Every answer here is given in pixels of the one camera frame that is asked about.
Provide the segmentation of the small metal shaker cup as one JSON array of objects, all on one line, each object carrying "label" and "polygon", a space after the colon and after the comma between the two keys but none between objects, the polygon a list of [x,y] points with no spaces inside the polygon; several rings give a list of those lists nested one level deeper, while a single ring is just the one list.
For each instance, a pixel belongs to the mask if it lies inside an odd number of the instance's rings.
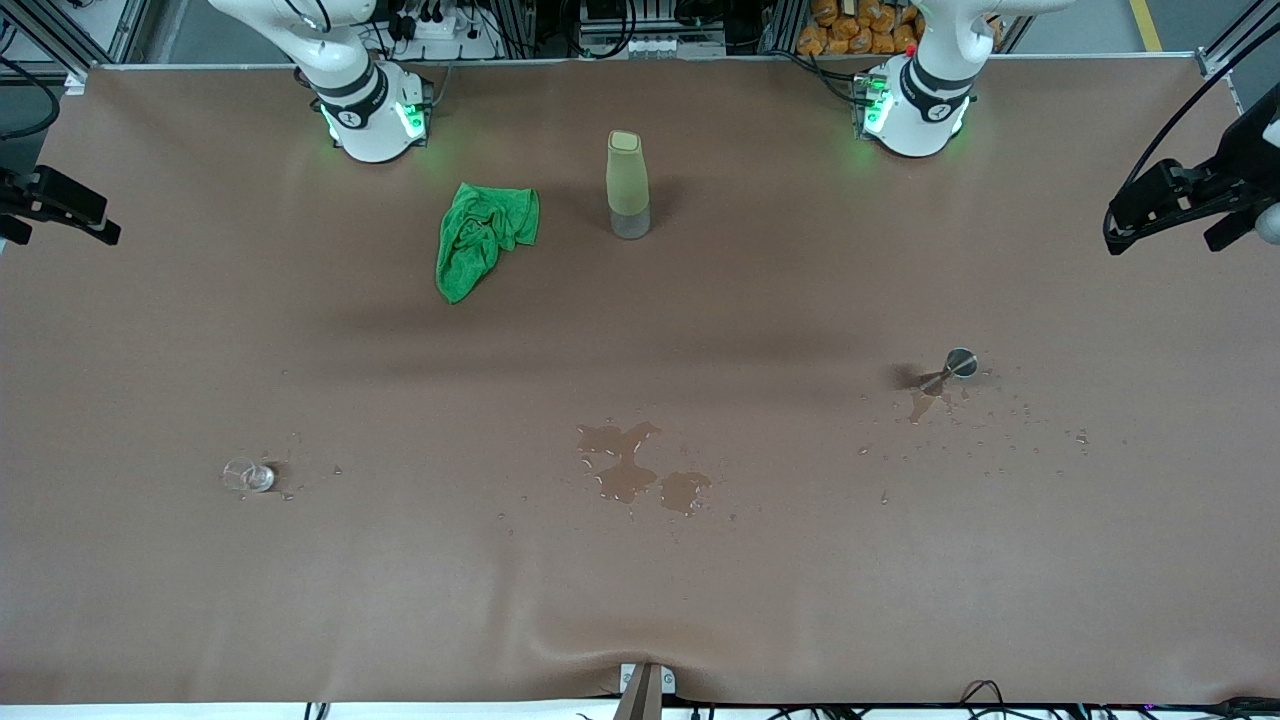
[{"label": "small metal shaker cup", "polygon": [[947,380],[970,378],[979,369],[980,361],[974,351],[964,347],[952,348],[943,360],[942,369],[934,374],[923,375],[916,388],[924,395],[931,395],[934,389],[941,389]]}]

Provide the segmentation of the brown table mat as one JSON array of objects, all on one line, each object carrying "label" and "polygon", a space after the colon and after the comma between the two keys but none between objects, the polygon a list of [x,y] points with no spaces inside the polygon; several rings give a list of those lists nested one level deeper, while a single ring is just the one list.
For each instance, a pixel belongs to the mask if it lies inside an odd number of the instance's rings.
[{"label": "brown table mat", "polygon": [[[461,67],[370,167],[288,70],[93,73],[41,158],[120,242],[0,254],[0,705],[571,697],[646,660],[744,703],[1280,698],[1280,249],[1100,232],[1199,82],[998,59],[906,160],[785,61]],[[541,219],[449,305],[462,183]],[[957,347],[934,392],[970,398],[910,424]],[[576,427],[640,421],[712,478],[696,515],[598,495]]]}]

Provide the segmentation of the green cloth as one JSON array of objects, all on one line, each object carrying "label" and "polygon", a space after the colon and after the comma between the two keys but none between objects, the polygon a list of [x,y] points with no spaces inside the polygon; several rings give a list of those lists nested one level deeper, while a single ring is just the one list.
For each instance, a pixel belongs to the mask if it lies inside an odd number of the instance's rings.
[{"label": "green cloth", "polygon": [[503,252],[536,243],[540,219],[535,190],[462,183],[440,223],[435,270],[440,296],[449,305],[460,304]]}]

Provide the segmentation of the clear glass measuring cup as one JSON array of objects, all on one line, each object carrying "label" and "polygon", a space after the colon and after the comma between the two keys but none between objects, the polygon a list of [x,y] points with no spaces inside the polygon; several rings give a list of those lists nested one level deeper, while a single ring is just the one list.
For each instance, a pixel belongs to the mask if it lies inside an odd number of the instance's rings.
[{"label": "clear glass measuring cup", "polygon": [[276,474],[269,464],[248,457],[232,459],[221,469],[220,478],[228,489],[242,495],[265,493],[276,483]]}]

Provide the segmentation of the small brown liquid puddle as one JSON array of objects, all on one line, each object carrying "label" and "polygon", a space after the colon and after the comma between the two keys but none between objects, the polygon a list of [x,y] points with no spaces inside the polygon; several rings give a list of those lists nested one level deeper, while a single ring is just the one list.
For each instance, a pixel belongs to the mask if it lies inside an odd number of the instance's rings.
[{"label": "small brown liquid puddle", "polygon": [[915,392],[911,396],[911,411],[908,421],[920,425],[929,420],[931,413],[938,416],[955,416],[964,402],[970,398],[968,389],[942,389],[940,392]]}]

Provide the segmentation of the olive green bottle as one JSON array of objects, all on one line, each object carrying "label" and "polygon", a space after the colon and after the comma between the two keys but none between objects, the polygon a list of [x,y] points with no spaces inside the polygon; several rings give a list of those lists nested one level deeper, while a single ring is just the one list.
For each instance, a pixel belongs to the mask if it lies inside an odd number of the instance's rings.
[{"label": "olive green bottle", "polygon": [[639,135],[614,129],[608,137],[605,192],[612,231],[639,240],[652,224],[649,177]]}]

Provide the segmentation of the orange snack bags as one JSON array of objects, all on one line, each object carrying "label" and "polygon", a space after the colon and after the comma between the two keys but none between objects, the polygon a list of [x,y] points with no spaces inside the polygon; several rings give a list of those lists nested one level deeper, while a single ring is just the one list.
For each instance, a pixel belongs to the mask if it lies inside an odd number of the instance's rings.
[{"label": "orange snack bags", "polygon": [[808,0],[795,53],[801,56],[914,50],[925,18],[913,0]]}]

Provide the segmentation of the white power strip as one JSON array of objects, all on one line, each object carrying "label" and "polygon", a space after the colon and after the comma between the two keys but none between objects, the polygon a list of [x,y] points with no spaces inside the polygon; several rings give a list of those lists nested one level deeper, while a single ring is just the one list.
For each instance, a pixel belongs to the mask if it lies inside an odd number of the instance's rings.
[{"label": "white power strip", "polygon": [[494,60],[508,56],[499,22],[472,0],[380,0],[374,31],[397,61]]}]

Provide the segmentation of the large brown liquid puddle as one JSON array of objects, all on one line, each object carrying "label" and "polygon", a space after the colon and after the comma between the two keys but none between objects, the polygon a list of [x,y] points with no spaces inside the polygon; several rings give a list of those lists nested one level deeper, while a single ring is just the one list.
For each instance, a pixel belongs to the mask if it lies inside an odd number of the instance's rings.
[{"label": "large brown liquid puddle", "polygon": [[576,452],[602,498],[630,506],[655,492],[660,509],[682,518],[707,506],[714,487],[709,475],[694,469],[659,473],[643,462],[646,443],[660,433],[653,423],[577,425],[576,432]]}]

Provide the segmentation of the aluminium frame post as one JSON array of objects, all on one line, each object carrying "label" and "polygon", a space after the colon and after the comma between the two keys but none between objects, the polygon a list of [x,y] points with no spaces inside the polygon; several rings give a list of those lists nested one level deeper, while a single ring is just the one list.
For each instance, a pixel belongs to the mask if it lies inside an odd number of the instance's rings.
[{"label": "aluminium frame post", "polygon": [[163,0],[0,0],[0,74],[83,76],[123,63]]},{"label": "aluminium frame post", "polygon": [[1204,76],[1225,72],[1240,111],[1252,108],[1280,85],[1280,0],[1247,0],[1198,55]]}]

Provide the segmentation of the grey electronics rack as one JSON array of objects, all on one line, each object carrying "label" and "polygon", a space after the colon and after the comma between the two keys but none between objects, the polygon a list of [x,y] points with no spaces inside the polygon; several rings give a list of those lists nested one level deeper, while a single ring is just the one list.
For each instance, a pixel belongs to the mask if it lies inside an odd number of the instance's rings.
[{"label": "grey electronics rack", "polygon": [[730,0],[568,0],[573,51],[591,59],[723,56]]}]

